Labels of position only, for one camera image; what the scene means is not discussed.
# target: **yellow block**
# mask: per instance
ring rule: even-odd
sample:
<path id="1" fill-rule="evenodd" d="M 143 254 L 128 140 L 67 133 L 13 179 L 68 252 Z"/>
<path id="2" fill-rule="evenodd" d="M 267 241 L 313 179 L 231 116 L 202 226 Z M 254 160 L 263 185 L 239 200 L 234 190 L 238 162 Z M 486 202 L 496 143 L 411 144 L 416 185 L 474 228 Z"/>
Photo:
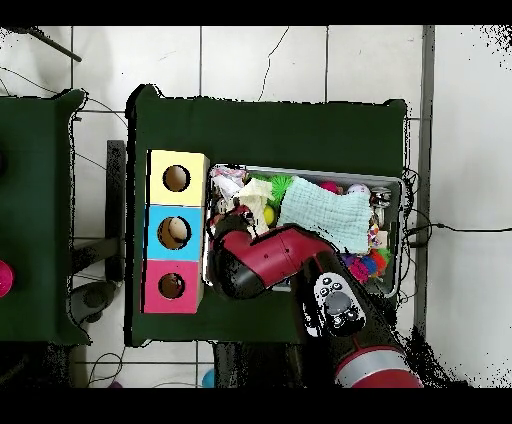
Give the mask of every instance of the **yellow block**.
<path id="1" fill-rule="evenodd" d="M 209 166 L 210 161 L 202 153 L 152 150 L 149 203 L 170 206 L 204 206 Z M 182 190 L 183 183 L 187 184 L 185 184 L 186 188 Z"/>

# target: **green tablecloth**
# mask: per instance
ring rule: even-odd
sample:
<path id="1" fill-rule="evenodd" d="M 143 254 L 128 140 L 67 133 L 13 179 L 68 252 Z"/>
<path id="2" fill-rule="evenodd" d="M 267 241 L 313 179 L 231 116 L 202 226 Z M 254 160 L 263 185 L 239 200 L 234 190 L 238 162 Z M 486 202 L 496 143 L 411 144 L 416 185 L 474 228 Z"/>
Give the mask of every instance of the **green tablecloth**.
<path id="1" fill-rule="evenodd" d="M 211 164 L 400 177 L 405 102 L 166 99 L 153 86 L 142 85 L 130 96 L 126 114 L 130 119 L 129 180 L 135 172 L 134 209 L 129 206 L 127 222 L 127 233 L 134 230 L 134 243 L 127 246 L 128 252 L 134 249 L 133 269 L 127 264 L 127 275 L 132 275 L 127 281 L 128 339 L 135 344 L 145 339 L 299 342 L 290 293 L 270 292 L 253 300 L 228 301 L 207 287 L 194 315 L 140 313 L 146 151 L 200 152 Z"/>
<path id="2" fill-rule="evenodd" d="M 88 343 L 68 318 L 70 118 L 84 92 L 0 98 L 0 259 L 16 273 L 0 299 L 0 340 Z"/>

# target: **green toy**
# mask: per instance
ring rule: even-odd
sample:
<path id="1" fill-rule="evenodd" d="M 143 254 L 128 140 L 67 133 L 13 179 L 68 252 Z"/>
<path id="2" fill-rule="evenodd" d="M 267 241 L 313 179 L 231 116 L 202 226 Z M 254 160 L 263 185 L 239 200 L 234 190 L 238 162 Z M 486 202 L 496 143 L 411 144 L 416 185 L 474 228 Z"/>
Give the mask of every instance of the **green toy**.
<path id="1" fill-rule="evenodd" d="M 272 196 L 274 196 L 274 200 L 268 199 L 267 204 L 274 208 L 275 211 L 278 211 L 281 208 L 281 200 L 283 200 L 286 189 L 293 182 L 293 177 L 289 175 L 273 175 L 269 178 L 264 175 L 251 174 L 251 178 L 272 183 Z"/>

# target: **pom pom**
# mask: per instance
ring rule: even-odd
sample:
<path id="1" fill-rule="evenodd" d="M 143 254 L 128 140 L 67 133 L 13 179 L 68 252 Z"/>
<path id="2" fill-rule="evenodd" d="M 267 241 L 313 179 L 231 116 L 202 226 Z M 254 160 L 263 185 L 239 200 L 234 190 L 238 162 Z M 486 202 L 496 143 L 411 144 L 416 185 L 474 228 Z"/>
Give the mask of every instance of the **pom pom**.
<path id="1" fill-rule="evenodd" d="M 388 263 L 387 263 L 386 259 L 377 250 L 372 249 L 369 256 L 377 264 L 377 272 L 379 274 L 381 274 L 382 272 L 384 272 L 386 270 Z"/>
<path id="2" fill-rule="evenodd" d="M 269 199 L 267 203 L 274 210 L 278 210 L 281 207 L 281 200 L 283 200 L 286 189 L 293 182 L 293 178 L 289 175 L 274 175 L 270 178 L 270 182 L 272 183 L 272 196 L 274 196 L 274 200 Z"/>
<path id="3" fill-rule="evenodd" d="M 330 192 L 332 192 L 334 194 L 338 194 L 338 187 L 336 186 L 336 183 L 333 183 L 332 181 L 326 181 L 326 182 L 321 183 L 319 185 L 324 190 L 330 191 Z"/>
<path id="4" fill-rule="evenodd" d="M 343 261 L 343 263 L 346 265 L 346 266 L 350 266 L 354 263 L 356 259 L 356 255 L 350 255 L 350 254 L 347 254 L 347 253 L 343 253 L 341 255 L 341 260 Z"/>
<path id="5" fill-rule="evenodd" d="M 368 269 L 361 263 L 359 258 L 354 260 L 354 263 L 350 265 L 348 269 L 360 283 L 366 283 L 368 281 Z"/>
<path id="6" fill-rule="evenodd" d="M 377 262 L 370 256 L 361 258 L 361 263 L 368 269 L 368 274 L 375 274 L 378 271 Z"/>

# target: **plastic bin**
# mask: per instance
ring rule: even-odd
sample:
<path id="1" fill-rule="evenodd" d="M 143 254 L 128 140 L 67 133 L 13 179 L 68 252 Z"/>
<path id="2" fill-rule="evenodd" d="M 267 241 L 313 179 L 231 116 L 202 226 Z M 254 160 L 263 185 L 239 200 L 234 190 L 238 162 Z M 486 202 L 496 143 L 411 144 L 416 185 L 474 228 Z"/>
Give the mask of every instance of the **plastic bin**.
<path id="1" fill-rule="evenodd" d="M 359 175 L 359 174 L 343 174 L 336 172 L 320 172 L 320 171 L 306 171 L 296 169 L 283 169 L 283 168 L 267 168 L 258 166 L 243 166 L 237 167 L 246 169 L 247 172 L 258 173 L 260 175 L 271 177 L 273 175 L 296 175 L 304 178 L 312 183 L 319 184 L 325 181 L 333 181 L 337 185 L 341 185 L 344 189 L 348 189 L 352 184 L 364 184 L 368 188 L 386 187 L 391 190 L 391 205 L 384 211 L 384 229 L 388 233 L 388 248 L 393 254 L 392 260 L 389 262 L 385 275 L 382 281 L 372 279 L 365 284 L 365 288 L 370 292 L 381 292 L 384 297 L 393 297 L 400 287 L 400 264 L 404 228 L 404 204 L 405 204 L 405 186 L 400 178 L 381 177 L 374 175 Z M 207 205 L 207 219 L 210 218 L 213 205 Z M 209 237 L 205 232 L 205 245 L 204 245 L 204 267 L 203 279 L 206 284 L 211 285 L 211 282 L 206 279 L 206 255 L 208 254 Z M 279 284 L 273 287 L 273 290 L 290 291 L 286 285 Z"/>

